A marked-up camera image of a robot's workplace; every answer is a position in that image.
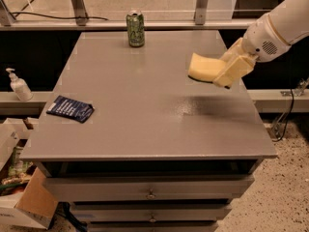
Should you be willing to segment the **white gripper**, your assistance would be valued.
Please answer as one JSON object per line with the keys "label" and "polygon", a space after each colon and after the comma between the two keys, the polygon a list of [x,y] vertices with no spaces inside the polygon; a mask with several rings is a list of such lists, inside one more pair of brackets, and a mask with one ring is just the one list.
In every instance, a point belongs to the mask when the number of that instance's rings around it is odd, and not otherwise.
{"label": "white gripper", "polygon": [[270,62],[291,48],[278,33],[271,21],[270,13],[262,15],[252,23],[220,57],[226,66],[213,80],[219,87],[230,88],[232,84],[254,70],[258,62]]}

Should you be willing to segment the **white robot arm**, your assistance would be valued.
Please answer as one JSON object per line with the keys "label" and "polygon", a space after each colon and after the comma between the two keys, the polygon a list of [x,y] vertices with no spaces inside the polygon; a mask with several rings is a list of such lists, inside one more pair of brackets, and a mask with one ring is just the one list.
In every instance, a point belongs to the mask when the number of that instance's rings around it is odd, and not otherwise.
{"label": "white robot arm", "polygon": [[270,62],[309,35],[309,0],[284,0],[253,22],[220,57],[223,69],[212,83],[231,87],[251,73],[256,63]]}

